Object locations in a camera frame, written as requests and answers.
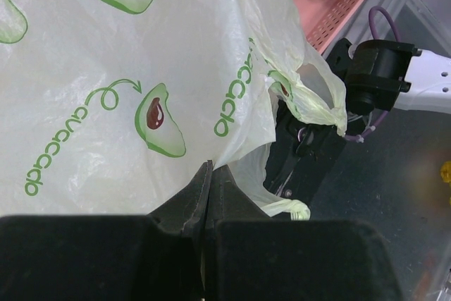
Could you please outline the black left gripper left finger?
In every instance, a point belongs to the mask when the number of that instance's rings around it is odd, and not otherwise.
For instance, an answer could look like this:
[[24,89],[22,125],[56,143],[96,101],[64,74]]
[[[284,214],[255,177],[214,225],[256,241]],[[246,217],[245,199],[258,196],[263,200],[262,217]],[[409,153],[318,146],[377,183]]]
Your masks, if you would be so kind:
[[148,216],[166,234],[196,238],[203,229],[209,200],[212,161],[204,162],[191,181]]

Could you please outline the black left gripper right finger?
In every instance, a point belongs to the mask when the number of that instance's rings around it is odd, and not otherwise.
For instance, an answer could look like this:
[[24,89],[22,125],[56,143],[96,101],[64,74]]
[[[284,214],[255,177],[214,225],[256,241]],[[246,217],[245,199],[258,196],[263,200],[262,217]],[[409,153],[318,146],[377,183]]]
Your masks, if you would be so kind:
[[206,230],[215,229],[219,221],[266,221],[264,213],[237,185],[228,166],[212,173],[206,213]]

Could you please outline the green avocado print plastic bag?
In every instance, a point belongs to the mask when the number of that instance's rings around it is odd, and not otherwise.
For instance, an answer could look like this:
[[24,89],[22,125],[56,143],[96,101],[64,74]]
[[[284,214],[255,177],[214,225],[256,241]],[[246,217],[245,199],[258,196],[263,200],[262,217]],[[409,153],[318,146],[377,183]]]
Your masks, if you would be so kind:
[[146,214],[205,161],[268,214],[276,104],[347,129],[292,0],[1,0],[1,214]]

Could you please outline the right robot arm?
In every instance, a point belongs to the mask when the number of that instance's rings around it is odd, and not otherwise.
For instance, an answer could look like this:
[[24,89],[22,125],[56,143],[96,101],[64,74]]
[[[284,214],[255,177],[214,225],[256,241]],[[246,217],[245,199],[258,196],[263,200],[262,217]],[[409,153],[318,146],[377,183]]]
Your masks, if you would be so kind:
[[357,46],[341,39],[326,59],[345,83],[347,111],[450,113],[450,59],[413,44],[373,39]]

